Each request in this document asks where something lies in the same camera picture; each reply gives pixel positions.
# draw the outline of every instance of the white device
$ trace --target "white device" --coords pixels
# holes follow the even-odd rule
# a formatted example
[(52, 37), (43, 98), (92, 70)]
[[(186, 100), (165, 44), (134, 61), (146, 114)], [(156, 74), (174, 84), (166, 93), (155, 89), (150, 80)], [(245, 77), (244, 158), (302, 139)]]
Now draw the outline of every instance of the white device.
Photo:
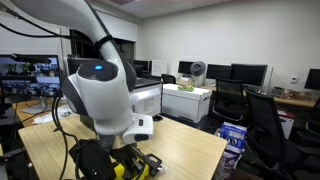
[(135, 89), (130, 93), (134, 113), (156, 116), (161, 113), (162, 85), (155, 84)]
[[(111, 37), (95, 10), (84, 0), (12, 0), (27, 14), (45, 22), (70, 27), (86, 34), (92, 42)], [(118, 144), (131, 144), (140, 140), (136, 135), (151, 138), (153, 123), (151, 116), (141, 116), (139, 125), (130, 107), (128, 79), (130, 74), (113, 40), (103, 42), (100, 53), (106, 62), (85, 65), (69, 76), (63, 84), (63, 92), (76, 113), (94, 119), (94, 127), (100, 135), (114, 135)]]

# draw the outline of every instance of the desk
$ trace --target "desk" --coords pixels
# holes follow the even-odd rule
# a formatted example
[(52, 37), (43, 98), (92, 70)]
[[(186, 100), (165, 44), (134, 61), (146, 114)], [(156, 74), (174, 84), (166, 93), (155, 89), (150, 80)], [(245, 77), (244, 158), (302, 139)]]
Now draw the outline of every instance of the desk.
[(289, 104), (294, 106), (301, 106), (306, 108), (313, 108), (316, 104), (316, 101), (301, 101), (301, 100), (293, 100), (293, 99), (282, 99), (282, 98), (273, 98), (277, 103)]
[(181, 86), (194, 86), (194, 82), (193, 81), (189, 82), (189, 81), (177, 80), (176, 84), (181, 85)]
[(20, 102), (20, 103), (18, 103), (18, 106), (17, 106), (17, 104), (12, 104), (13, 109), (17, 112), (17, 116), (19, 117), (19, 119), (21, 121), (23, 121), (23, 123), (22, 123), (23, 127), (33, 126), (32, 121), (34, 118), (41, 117), (47, 113), (50, 113), (50, 111), (47, 111), (47, 112), (43, 112), (43, 113), (40, 113), (37, 115), (33, 115), (33, 114), (21, 112), (22, 109), (25, 109), (29, 106), (32, 106), (32, 105), (35, 105), (38, 103), (39, 103), (38, 100), (32, 100), (32, 101), (28, 101), (28, 104), (26, 102)]
[[(64, 130), (79, 139), (94, 138), (78, 115), (61, 119)], [(53, 133), (55, 125), (48, 122), (19, 130), (39, 179), (58, 179), (63, 159), (64, 144), (60, 132)], [(74, 140), (68, 137), (69, 148)], [(165, 174), (154, 179), (211, 179), (227, 142), (224, 139), (184, 124), (163, 118), (154, 122), (154, 138), (139, 142), (138, 148), (145, 154), (153, 153), (167, 166)], [(74, 179), (74, 163), (68, 157), (63, 179)]]
[[(200, 88), (202, 89), (208, 89), (212, 90), (213, 92), (216, 91), (216, 87), (212, 86), (201, 86)], [(294, 106), (301, 106), (301, 107), (306, 107), (306, 108), (312, 108), (315, 104), (316, 101), (301, 101), (301, 100), (292, 100), (292, 99), (282, 99), (282, 98), (273, 98), (276, 103), (283, 103), (283, 104), (289, 104), (289, 105), (294, 105)]]

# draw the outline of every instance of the black office chair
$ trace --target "black office chair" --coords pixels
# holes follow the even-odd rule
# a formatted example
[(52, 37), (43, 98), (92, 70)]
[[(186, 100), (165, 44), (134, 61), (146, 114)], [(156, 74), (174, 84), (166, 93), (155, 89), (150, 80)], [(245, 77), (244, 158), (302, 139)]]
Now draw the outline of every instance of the black office chair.
[(176, 84), (176, 78), (169, 74), (161, 74), (162, 81), (164, 84)]
[(243, 121), (247, 115), (242, 81), (216, 79), (216, 100), (213, 113), (232, 123)]
[(320, 97), (307, 114), (306, 131), (297, 131), (297, 143), (301, 146), (320, 147)]
[(298, 147), (285, 139), (274, 99), (245, 91), (251, 114), (246, 144), (268, 174), (292, 175), (297, 169), (319, 172), (320, 150)]
[(150, 79), (150, 80), (154, 80), (154, 81), (161, 81), (161, 76), (153, 76), (153, 75), (150, 75), (150, 74), (143, 74), (142, 78)]

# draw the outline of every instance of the monitor screen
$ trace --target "monitor screen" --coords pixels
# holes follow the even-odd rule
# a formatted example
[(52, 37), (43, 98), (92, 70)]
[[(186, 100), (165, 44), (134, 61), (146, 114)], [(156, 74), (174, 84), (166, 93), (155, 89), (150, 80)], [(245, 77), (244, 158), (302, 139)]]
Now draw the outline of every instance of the monitor screen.
[(231, 64), (232, 80), (242, 80), (246, 86), (261, 87), (268, 65)]
[(310, 69), (304, 88), (320, 90), (320, 69)]
[[(56, 96), (60, 89), (60, 68), (57, 55), (25, 55), (30, 62), (15, 61), (0, 55), (1, 88), (6, 95)], [(37, 58), (50, 63), (37, 63)]]
[(133, 65), (141, 65), (143, 66), (143, 71), (149, 71), (149, 61), (134, 60)]
[(81, 66), (89, 63), (95, 63), (98, 61), (102, 61), (99, 59), (91, 59), (91, 58), (68, 58), (68, 71), (69, 75), (75, 74)]
[(231, 66), (227, 65), (217, 65), (208, 64), (207, 68), (207, 79), (230, 79), (231, 76)]
[(190, 61), (179, 61), (178, 73), (191, 74), (190, 67), (192, 64), (193, 62)]

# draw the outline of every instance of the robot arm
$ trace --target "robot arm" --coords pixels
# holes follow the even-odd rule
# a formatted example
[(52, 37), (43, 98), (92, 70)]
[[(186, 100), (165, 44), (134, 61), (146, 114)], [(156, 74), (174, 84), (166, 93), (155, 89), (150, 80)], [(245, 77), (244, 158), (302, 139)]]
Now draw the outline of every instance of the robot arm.
[(96, 42), (105, 61), (82, 66), (62, 87), (76, 113), (93, 118), (98, 134), (120, 135), (124, 144), (152, 137), (152, 118), (134, 114), (130, 107), (129, 91), (134, 89), (136, 74), (121, 59), (110, 33), (89, 4), (83, 0), (12, 2), (37, 19), (74, 28)]

